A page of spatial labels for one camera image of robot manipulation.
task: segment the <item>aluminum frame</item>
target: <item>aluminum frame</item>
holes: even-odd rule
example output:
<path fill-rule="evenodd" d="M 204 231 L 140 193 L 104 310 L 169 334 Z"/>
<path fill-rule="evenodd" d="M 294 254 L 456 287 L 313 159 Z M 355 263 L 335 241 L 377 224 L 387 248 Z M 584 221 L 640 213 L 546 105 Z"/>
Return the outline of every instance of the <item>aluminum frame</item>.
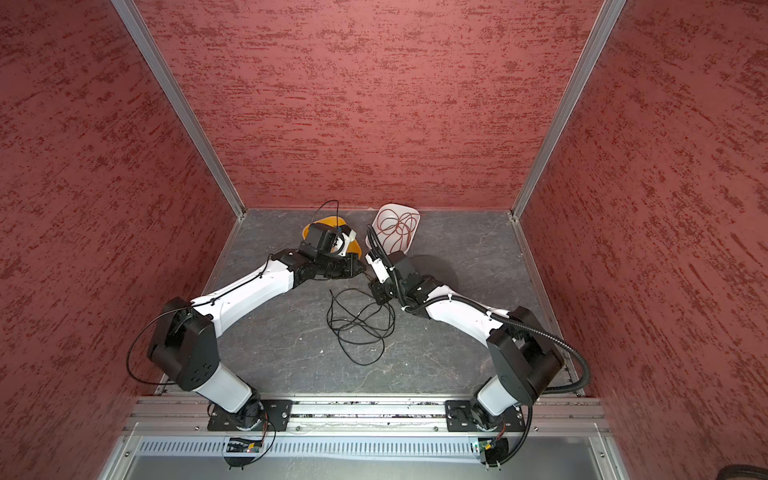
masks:
<path fill-rule="evenodd" d="M 477 432 L 448 432 L 446 400 L 457 396 L 316 396 L 263 393 L 265 399 L 294 401 L 286 432 L 308 436 L 477 436 Z M 231 436 L 208 432 L 208 401 L 193 393 L 143 396 L 134 405 L 124 435 Z M 600 399 L 540 398 L 534 407 L 533 436 L 611 436 Z"/>
<path fill-rule="evenodd" d="M 163 92 L 165 92 L 168 101 L 170 101 L 170 104 L 176 111 L 176 115 L 179 116 L 184 128 L 187 129 L 187 133 L 214 176 L 214 180 L 216 180 L 221 192 L 227 198 L 237 218 L 242 218 L 246 211 L 245 205 L 240 199 L 240 195 L 237 194 L 232 180 L 230 180 L 229 175 L 224 170 L 213 145 L 210 144 L 187 98 L 184 97 L 184 93 L 176 82 L 174 74 L 171 73 L 168 63 L 163 59 L 163 55 L 154 42 L 147 24 L 141 17 L 138 8 L 136 8 L 136 4 L 134 4 L 133 0 L 111 1 L 125 24 L 125 28 L 128 29 L 128 33 L 131 34 L 134 42 L 136 42 L 136 46 L 138 46 L 139 51 L 144 56 L 144 60 L 147 61 L 154 77 L 163 88 Z"/>
<path fill-rule="evenodd" d="M 571 79 L 568 81 L 568 86 L 565 87 L 558 109 L 554 113 L 547 134 L 544 136 L 544 141 L 541 143 L 541 148 L 533 160 L 531 171 L 528 173 L 517 200 L 515 200 L 515 205 L 512 207 L 514 218 L 519 220 L 525 206 L 528 205 L 538 179 L 541 178 L 541 174 L 549 162 L 549 157 L 552 155 L 552 151 L 578 103 L 581 92 L 584 90 L 598 58 L 600 58 L 600 53 L 603 51 L 614 25 L 616 25 L 625 2 L 626 0 L 605 0 L 601 6 L 587 42 L 584 43 L 584 49 L 581 50 L 581 55 L 576 62 L 574 72 L 571 74 Z"/>

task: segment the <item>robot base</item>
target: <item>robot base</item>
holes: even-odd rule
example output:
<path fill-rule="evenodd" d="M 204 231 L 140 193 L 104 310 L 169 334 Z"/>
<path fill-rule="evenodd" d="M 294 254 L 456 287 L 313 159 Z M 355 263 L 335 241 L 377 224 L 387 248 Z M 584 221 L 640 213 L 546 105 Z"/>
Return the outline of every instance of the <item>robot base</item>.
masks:
<path fill-rule="evenodd" d="M 293 402 L 290 400 L 269 400 L 262 399 L 261 404 L 266 413 L 266 417 L 272 422 L 277 432 L 285 432 L 290 420 L 290 410 Z M 230 420 L 230 413 L 219 406 L 214 406 L 213 412 L 208 420 L 209 432 L 243 432 L 238 429 Z"/>
<path fill-rule="evenodd" d="M 468 400 L 448 400 L 445 402 L 445 422 L 449 432 L 483 432 L 472 419 L 472 404 Z M 525 430 L 522 415 L 515 407 L 509 407 L 503 414 L 507 432 L 522 432 Z M 502 424 L 499 423 L 489 432 L 500 432 Z"/>

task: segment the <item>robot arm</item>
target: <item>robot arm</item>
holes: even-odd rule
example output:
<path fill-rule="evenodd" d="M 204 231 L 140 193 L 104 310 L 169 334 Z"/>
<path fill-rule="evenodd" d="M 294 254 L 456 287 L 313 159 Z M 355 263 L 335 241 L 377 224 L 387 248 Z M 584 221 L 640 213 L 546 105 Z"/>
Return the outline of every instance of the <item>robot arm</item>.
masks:
<path fill-rule="evenodd" d="M 221 363 L 217 338 L 267 300 L 306 280 L 351 278 L 365 271 L 358 254 L 349 251 L 355 234 L 344 227 L 312 223 L 298 250 L 272 254 L 252 273 L 191 302 L 171 300 L 158 318 L 150 360 L 182 390 L 221 407 L 232 426 L 258 428 L 263 421 L 260 396 Z M 497 310 L 459 296 L 416 272 L 403 252 L 386 255 L 377 243 L 372 240 L 374 249 L 366 257 L 378 277 L 369 284 L 377 302 L 395 298 L 407 313 L 448 323 L 488 347 L 497 375 L 475 394 L 472 420 L 491 430 L 509 407 L 533 405 L 564 364 L 535 316 L 522 307 Z"/>
<path fill-rule="evenodd" d="M 217 338 L 267 300 L 309 279 L 364 272 L 358 254 L 349 251 L 354 240 L 346 225 L 312 223 L 298 250 L 274 253 L 248 275 L 191 302 L 171 300 L 158 318 L 147 356 L 182 390 L 199 393 L 228 412 L 238 429 L 260 426 L 259 394 L 221 363 Z"/>
<path fill-rule="evenodd" d="M 509 407 L 532 406 L 564 365 L 552 338 L 528 309 L 514 312 L 483 305 L 457 294 L 431 276 L 420 275 L 403 252 L 387 255 L 376 245 L 366 256 L 377 279 L 369 284 L 379 303 L 397 299 L 403 311 L 445 322 L 488 347 L 497 375 L 471 401 L 472 420 L 490 430 Z"/>

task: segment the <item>gray work surface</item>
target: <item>gray work surface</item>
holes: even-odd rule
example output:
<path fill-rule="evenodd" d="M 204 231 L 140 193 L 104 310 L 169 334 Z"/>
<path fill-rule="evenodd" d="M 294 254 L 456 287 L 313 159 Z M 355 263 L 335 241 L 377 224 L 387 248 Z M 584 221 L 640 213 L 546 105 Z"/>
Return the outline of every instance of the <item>gray work surface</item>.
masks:
<path fill-rule="evenodd" d="M 333 214 L 324 210 L 318 219 Z M 375 214 L 340 213 L 358 233 L 363 253 L 366 225 Z M 269 253 L 297 248 L 311 217 L 306 210 L 249 211 L 216 288 L 263 265 Z M 434 275 L 464 296 L 507 310 L 525 306 L 542 318 L 504 212 L 424 212 L 408 255 L 417 257 L 420 266 L 430 266 L 431 271 L 421 273 Z M 349 280 L 307 281 L 269 300 L 219 338 L 221 361 L 260 391 L 280 393 L 471 395 L 495 374 L 484 344 L 450 325 L 397 308 L 395 331 L 385 340 L 381 359 L 370 366 L 352 363 L 326 324 L 329 289 L 337 293 L 354 286 L 369 292 L 367 283 L 362 274 Z M 371 300 L 348 292 L 339 301 L 357 313 Z M 349 317 L 336 308 L 334 317 L 342 314 Z M 386 327 L 385 312 L 370 322 Z M 350 339 L 365 338 L 356 330 L 348 334 Z M 369 362 L 381 345 L 348 350 L 358 361 Z"/>

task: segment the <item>vented metal panel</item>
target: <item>vented metal panel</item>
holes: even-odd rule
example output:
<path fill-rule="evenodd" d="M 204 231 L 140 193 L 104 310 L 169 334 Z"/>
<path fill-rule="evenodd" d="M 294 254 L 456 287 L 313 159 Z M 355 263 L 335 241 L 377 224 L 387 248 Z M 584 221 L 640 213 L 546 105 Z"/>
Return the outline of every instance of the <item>vented metal panel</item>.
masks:
<path fill-rule="evenodd" d="M 161 437 L 142 439 L 138 456 L 250 456 L 224 453 L 227 437 Z M 306 437 L 280 436 L 269 451 L 270 457 L 333 457 L 369 459 L 424 459 L 476 462 L 472 443 L 475 437 Z"/>

